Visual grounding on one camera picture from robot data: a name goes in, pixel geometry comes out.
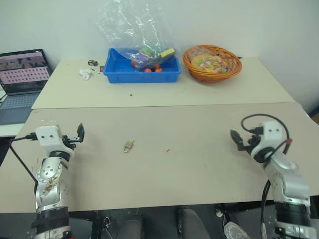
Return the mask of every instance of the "clear plastic bag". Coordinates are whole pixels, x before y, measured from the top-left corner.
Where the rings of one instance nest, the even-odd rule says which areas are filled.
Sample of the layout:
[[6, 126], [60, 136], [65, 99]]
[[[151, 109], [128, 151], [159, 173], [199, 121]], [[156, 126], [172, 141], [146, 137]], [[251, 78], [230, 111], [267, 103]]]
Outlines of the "clear plastic bag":
[[138, 69], [152, 68], [175, 54], [155, 1], [107, 0], [96, 25], [110, 45]]

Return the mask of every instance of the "laptop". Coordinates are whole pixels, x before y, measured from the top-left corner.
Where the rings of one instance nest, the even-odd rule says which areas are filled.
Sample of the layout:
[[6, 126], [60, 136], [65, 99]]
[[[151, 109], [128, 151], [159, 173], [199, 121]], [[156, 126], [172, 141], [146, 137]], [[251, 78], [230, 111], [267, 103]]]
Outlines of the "laptop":
[[24, 123], [52, 71], [42, 49], [0, 54], [0, 125]]

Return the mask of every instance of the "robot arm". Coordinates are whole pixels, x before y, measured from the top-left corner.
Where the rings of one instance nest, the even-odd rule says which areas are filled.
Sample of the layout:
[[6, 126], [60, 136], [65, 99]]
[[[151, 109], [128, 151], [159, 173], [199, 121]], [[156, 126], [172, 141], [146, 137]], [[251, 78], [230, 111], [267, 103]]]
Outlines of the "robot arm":
[[271, 183], [277, 211], [275, 231], [284, 239], [317, 239], [311, 227], [309, 185], [298, 174], [298, 166], [284, 153], [278, 151], [284, 142], [283, 128], [275, 121], [267, 121], [250, 130], [252, 138], [245, 146], [238, 132], [231, 130], [231, 137], [238, 150], [247, 151], [267, 173]]
[[47, 158], [42, 162], [36, 179], [36, 239], [71, 238], [68, 214], [69, 161], [74, 156], [74, 142], [82, 142], [84, 128], [78, 127], [78, 137], [62, 135], [59, 126], [43, 126], [31, 133], [39, 140]]

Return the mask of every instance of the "laptop keyboard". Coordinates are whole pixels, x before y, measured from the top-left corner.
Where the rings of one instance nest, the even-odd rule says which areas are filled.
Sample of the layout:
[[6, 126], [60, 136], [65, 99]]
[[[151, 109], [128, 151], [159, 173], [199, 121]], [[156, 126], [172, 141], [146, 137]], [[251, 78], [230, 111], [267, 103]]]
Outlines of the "laptop keyboard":
[[22, 96], [8, 96], [6, 100], [0, 105], [1, 109], [12, 109], [21, 107], [31, 107], [35, 102], [38, 94], [28, 94]]

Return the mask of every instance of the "blue plastic tray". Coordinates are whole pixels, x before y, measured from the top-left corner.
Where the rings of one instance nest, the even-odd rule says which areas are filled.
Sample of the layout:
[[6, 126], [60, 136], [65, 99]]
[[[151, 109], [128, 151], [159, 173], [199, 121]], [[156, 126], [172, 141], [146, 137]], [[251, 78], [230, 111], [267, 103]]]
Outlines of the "blue plastic tray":
[[161, 64], [162, 72], [139, 72], [132, 65], [131, 60], [119, 54], [114, 48], [109, 49], [103, 74], [110, 83], [158, 83], [176, 82], [180, 74], [177, 58]]

